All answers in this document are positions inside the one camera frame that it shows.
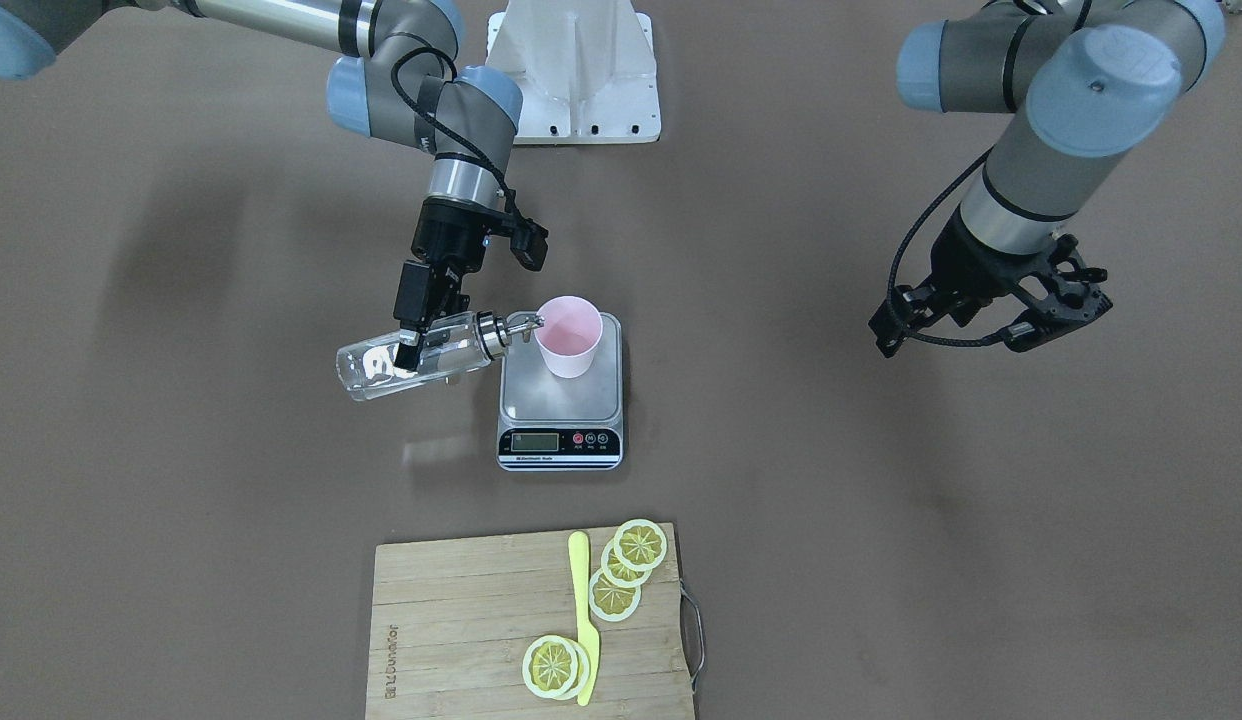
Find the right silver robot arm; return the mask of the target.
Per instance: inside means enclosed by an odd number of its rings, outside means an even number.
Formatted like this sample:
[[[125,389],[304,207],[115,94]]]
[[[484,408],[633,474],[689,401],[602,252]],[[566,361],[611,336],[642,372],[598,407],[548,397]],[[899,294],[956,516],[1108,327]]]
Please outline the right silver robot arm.
[[[452,1],[174,1],[220,20],[337,51],[327,104],[338,127],[433,156],[432,181],[402,264],[394,365],[414,372],[426,333],[467,309],[465,276],[478,272],[492,236],[542,268],[546,233],[520,214],[505,173],[519,132],[522,92],[502,70],[458,67],[465,17]]]

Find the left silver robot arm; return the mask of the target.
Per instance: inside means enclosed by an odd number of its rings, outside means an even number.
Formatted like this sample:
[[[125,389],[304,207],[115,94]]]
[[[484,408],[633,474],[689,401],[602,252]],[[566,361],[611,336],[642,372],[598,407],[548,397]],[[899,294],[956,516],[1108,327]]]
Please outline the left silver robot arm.
[[[918,110],[1006,113],[1009,128],[953,182],[965,195],[932,246],[932,271],[889,279],[869,319],[882,355],[994,300],[1023,309],[972,340],[1025,353],[1113,307],[1064,223],[1207,73],[1223,48],[1215,1],[990,1],[972,17],[923,24],[895,61],[897,94]]]

